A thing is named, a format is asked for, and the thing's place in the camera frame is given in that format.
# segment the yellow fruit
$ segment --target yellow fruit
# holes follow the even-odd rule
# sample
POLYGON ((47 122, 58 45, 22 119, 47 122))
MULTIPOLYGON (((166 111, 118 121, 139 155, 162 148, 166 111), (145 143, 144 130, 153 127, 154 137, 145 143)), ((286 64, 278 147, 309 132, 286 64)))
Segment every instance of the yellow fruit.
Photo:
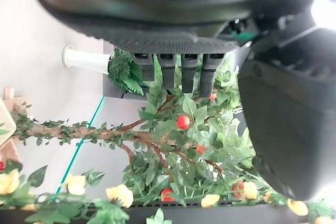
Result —
POLYGON ((217 194, 208 194, 201 200, 202 207, 212 207, 220 199, 220 195, 217 194))
POLYGON ((247 199, 256 199, 258 196, 258 188, 257 185, 253 182, 245 182, 244 183, 244 196, 247 199))
POLYGON ((290 210, 292 210, 299 216, 306 216, 308 214, 308 207, 302 201, 295 201, 292 199, 288 199, 287 205, 290 210))
POLYGON ((315 219, 315 224, 332 224, 332 220, 326 216, 320 216, 315 219))

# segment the red fruit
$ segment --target red fruit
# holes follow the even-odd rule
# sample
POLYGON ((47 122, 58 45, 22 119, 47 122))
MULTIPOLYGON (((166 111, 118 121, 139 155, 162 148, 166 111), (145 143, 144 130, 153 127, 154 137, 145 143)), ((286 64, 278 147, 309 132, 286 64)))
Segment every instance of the red fruit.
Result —
POLYGON ((0 161, 0 170, 4 170, 5 169, 5 163, 0 161))
POLYGON ((217 99, 217 94, 216 94, 216 93, 212 93, 212 94, 210 95, 209 99, 210 99, 211 101, 217 99))
POLYGON ((203 154, 205 152, 206 147, 200 144, 196 145, 197 152, 203 154))
POLYGON ((173 192, 172 189, 166 188, 161 192, 161 201, 162 202, 175 202, 175 199, 173 199, 170 195, 173 192))
POLYGON ((187 115, 181 115, 177 119, 177 127, 186 130, 189 127, 190 119, 187 115))
POLYGON ((236 191, 233 194, 237 199, 242 200, 244 198, 244 182, 243 181, 238 181, 235 185, 232 187, 232 191, 236 191))

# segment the green leaf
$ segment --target green leaf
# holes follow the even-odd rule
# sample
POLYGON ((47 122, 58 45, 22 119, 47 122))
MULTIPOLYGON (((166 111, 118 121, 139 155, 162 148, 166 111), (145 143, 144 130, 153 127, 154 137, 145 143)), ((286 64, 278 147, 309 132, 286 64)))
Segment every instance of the green leaf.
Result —
POLYGON ((153 169, 151 169, 151 172, 147 173, 146 175, 146 180, 145 180, 146 186, 150 185, 150 183, 153 181, 155 176, 156 176, 156 172, 153 169))
POLYGON ((9 158, 6 161, 5 173, 9 174, 11 171, 15 169, 18 169, 18 171, 21 172, 22 168, 23 166, 20 162, 9 158))
POLYGON ((27 196, 29 194, 29 189, 30 189, 30 182, 27 182, 22 187, 17 188, 13 192, 12 198, 13 199, 27 198, 27 196))
POLYGON ((43 224, 70 223, 70 218, 64 216, 58 209, 39 210, 37 213, 29 216, 25 222, 41 222, 43 224))
POLYGON ((9 132, 8 130, 0 129, 0 136, 5 135, 8 132, 9 132))
POLYGON ((200 107, 195 112, 196 124, 203 124, 204 120, 207 118, 207 106, 200 107))
POLYGON ((106 125, 107 125, 107 123, 104 122, 104 123, 100 126, 100 128, 101 128, 102 130, 106 130, 106 125))
POLYGON ((178 155, 176 153, 170 153, 168 156, 166 156, 167 162, 170 165, 176 165, 177 164, 177 159, 178 155))
POLYGON ((203 146, 209 146, 210 134, 207 131, 199 131, 194 134, 194 140, 203 146))
POLYGON ((43 143, 43 140, 42 140, 42 138, 38 138, 37 140, 36 140, 36 145, 37 146, 40 146, 40 145, 42 145, 42 143, 43 143))
POLYGON ((157 109, 152 103, 149 103, 145 109, 145 112, 148 114, 156 115, 157 109))
POLYGON ((192 99, 186 96, 182 104, 182 109, 186 115, 192 117, 196 112, 197 106, 192 99))
POLYGON ((215 153, 215 150, 212 146, 208 146, 205 149, 205 152, 202 154, 201 159, 211 159, 211 156, 215 153))
POLYGON ((172 152, 174 150, 174 148, 168 143, 163 143, 163 144, 161 144, 161 150, 163 152, 172 152))
POLYGON ((155 119, 155 114, 147 113, 145 111, 139 110, 139 117, 142 120, 153 120, 155 119))
POLYGON ((161 208, 159 208, 159 209, 156 211, 154 220, 155 220, 156 223, 162 223, 162 222, 163 222, 163 219, 164 219, 163 211, 162 211, 161 208))
POLYGON ((140 143, 139 142, 134 142, 133 146, 135 149, 139 149, 140 148, 140 143))
POLYGON ((47 167, 47 165, 43 166, 42 168, 30 174, 30 176, 28 177, 28 182, 30 182, 31 186, 39 187, 40 185, 42 185, 47 167))
POLYGON ((229 95, 226 94, 226 93, 218 93, 217 94, 217 103, 218 103, 218 105, 221 105, 223 102, 225 102, 229 98, 230 98, 229 95))
POLYGON ((207 166, 206 164, 204 163, 197 163, 196 164, 196 169, 198 171, 198 173, 202 176, 202 177, 205 177, 209 180, 214 180, 214 175, 212 172, 210 172, 208 169, 207 169, 207 166))
POLYGON ((91 169, 83 173, 83 175, 86 177, 86 183, 88 183, 90 186, 96 186, 103 179, 105 173, 94 172, 93 169, 91 169))

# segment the white pipe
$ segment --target white pipe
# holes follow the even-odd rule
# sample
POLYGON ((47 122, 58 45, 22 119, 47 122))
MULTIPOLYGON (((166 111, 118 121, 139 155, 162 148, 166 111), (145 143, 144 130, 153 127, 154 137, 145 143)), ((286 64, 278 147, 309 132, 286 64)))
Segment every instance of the white pipe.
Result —
POLYGON ((104 74, 108 74, 110 57, 111 55, 77 51, 72 45, 67 45, 62 54, 63 63, 68 68, 75 66, 104 74))

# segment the tree branch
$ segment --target tree branch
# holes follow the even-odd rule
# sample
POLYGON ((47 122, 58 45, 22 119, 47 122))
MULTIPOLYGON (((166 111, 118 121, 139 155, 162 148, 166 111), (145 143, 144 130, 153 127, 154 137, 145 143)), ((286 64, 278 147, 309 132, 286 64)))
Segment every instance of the tree branch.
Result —
POLYGON ((206 159, 205 162, 212 165, 218 171, 218 173, 221 175, 221 177, 223 178, 223 176, 224 176, 223 168, 221 168, 219 165, 216 164, 216 162, 214 162, 212 160, 207 160, 206 159))
MULTIPOLYGON (((165 110, 164 107, 165 107, 168 103, 170 103, 173 99, 174 99, 174 96, 173 96, 172 94, 167 95, 166 101, 159 107, 159 109, 158 109, 158 113, 164 111, 164 110, 165 110)), ((138 126, 138 125, 140 125, 140 124, 142 124, 142 123, 144 123, 145 121, 146 121, 146 120, 139 119, 139 120, 137 120, 137 121, 134 122, 134 123, 131 123, 131 124, 128 124, 128 125, 123 126, 122 128, 119 129, 119 131, 128 131, 128 130, 130 130, 130 129, 132 129, 132 128, 134 128, 134 127, 136 127, 136 126, 138 126)))
POLYGON ((162 157, 160 150, 157 149, 157 148, 153 148, 153 149, 154 149, 155 154, 159 157, 160 162, 162 163, 163 167, 167 169, 167 173, 168 173, 168 175, 169 175, 169 179, 170 179, 170 181, 174 181, 173 175, 169 172, 168 163, 167 163, 167 161, 162 157))
POLYGON ((128 159, 129 159, 130 166, 131 166, 131 172, 132 172, 132 174, 134 174, 134 167, 133 167, 133 164, 132 164, 132 159, 133 159, 134 153, 132 152, 132 150, 127 145, 122 144, 121 148, 124 149, 127 152, 128 159))
POLYGON ((128 124, 128 125, 125 125, 125 126, 121 127, 119 130, 120 131, 128 131, 128 130, 130 130, 130 129, 132 129, 132 128, 134 128, 134 127, 136 127, 136 126, 138 126, 138 125, 140 125, 144 122, 145 122, 145 120, 139 119, 134 123, 131 123, 131 124, 128 124))

